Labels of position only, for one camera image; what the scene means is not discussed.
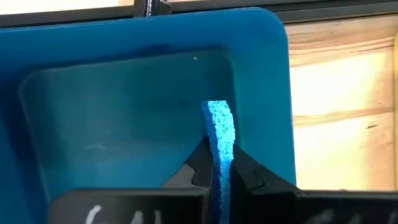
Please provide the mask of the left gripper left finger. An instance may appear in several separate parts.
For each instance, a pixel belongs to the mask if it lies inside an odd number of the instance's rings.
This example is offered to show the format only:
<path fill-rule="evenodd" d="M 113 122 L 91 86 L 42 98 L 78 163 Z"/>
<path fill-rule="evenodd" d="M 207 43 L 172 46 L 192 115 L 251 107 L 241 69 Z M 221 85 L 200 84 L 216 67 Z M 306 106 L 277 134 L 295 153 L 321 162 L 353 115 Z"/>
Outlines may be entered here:
<path fill-rule="evenodd" d="M 80 189 L 50 204 L 49 224 L 211 222 L 213 159 L 203 138 L 159 189 Z"/>

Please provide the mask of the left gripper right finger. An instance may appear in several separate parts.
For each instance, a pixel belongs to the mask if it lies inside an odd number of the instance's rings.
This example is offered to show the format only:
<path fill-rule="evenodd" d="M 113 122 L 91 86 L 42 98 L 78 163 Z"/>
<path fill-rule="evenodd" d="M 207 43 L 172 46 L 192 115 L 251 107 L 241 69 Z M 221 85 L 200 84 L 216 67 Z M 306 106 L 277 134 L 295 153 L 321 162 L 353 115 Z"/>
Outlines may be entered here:
<path fill-rule="evenodd" d="M 397 224 L 397 193 L 302 190 L 235 146 L 230 215 L 243 224 Z"/>

